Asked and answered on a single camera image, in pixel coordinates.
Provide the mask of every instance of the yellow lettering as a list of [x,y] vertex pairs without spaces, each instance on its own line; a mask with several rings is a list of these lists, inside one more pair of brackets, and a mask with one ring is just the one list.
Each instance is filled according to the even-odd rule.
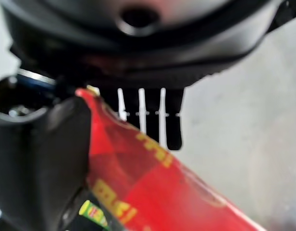
[[122,217],[124,215],[124,213],[129,210],[130,205],[122,202],[122,201],[116,201],[115,202],[115,216],[117,217]]
[[106,206],[109,210],[113,210],[113,202],[116,199],[116,193],[105,183],[103,180],[98,179],[93,192],[97,198]]
[[136,208],[132,208],[126,215],[124,218],[122,218],[120,220],[120,222],[122,224],[126,224],[128,223],[135,215],[137,214],[137,209]]
[[173,163],[173,156],[165,151],[160,145],[153,139],[149,138],[143,133],[138,133],[136,138],[140,141],[144,141],[144,147],[149,151],[155,151],[154,156],[157,160],[162,162],[164,167],[170,167]]
[[167,153],[167,157],[165,158],[163,165],[165,167],[170,167],[173,163],[173,156],[169,153]]
[[141,132],[136,135],[136,138],[140,141],[147,139],[146,135]]
[[100,200],[100,202],[116,217],[122,218],[123,224],[129,222],[137,213],[135,208],[131,208],[131,205],[116,200],[117,194],[111,187],[105,183],[105,181],[98,179],[95,186],[92,189],[94,195]]

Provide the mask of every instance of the black plastic part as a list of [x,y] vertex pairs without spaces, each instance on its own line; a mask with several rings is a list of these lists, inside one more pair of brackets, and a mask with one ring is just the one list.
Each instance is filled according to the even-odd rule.
[[169,115],[166,117],[167,148],[178,151],[182,147],[180,116]]
[[72,97],[53,108],[40,103],[29,115],[10,117],[1,102],[26,104],[38,98],[28,91],[26,100],[25,92],[19,95],[8,84],[0,82],[0,209],[21,231],[57,231],[85,183],[90,110]]
[[159,142],[160,140],[160,110],[161,89],[145,89],[146,133]]
[[182,147],[181,111],[184,90],[166,90],[165,111],[167,147],[172,151],[178,151]]
[[113,111],[119,111],[118,89],[100,88],[100,95]]
[[146,38],[89,30],[40,1],[1,3],[22,61],[52,78],[104,88],[181,89],[249,54],[268,29],[277,0],[235,0],[202,20]]
[[123,100],[127,121],[140,129],[139,92],[138,89],[123,89]]
[[160,141],[160,122],[159,115],[150,112],[146,115],[146,133],[147,135],[154,139],[156,142]]
[[3,219],[0,219],[0,231],[19,231],[19,230],[11,226],[10,224],[8,224]]
[[184,89],[181,90],[166,90],[165,97],[165,111],[171,116],[180,113],[182,100],[184,95]]

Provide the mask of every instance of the concrete floor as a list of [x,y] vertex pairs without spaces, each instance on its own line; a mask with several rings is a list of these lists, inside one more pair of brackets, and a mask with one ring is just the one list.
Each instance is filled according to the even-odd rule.
[[[0,76],[18,61],[0,15]],[[237,66],[188,88],[187,166],[273,231],[296,231],[296,20]]]

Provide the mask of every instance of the green sticker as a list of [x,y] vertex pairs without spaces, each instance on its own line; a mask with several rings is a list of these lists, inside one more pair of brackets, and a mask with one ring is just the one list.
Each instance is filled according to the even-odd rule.
[[89,200],[85,201],[85,203],[82,205],[79,215],[86,217],[92,222],[108,230],[108,223],[103,211]]

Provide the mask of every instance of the gray floor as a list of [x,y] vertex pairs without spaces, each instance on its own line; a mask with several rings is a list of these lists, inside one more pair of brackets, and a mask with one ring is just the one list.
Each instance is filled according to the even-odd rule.
[[[0,76],[17,60],[0,15]],[[175,153],[273,231],[296,231],[296,20],[239,65],[186,91]]]

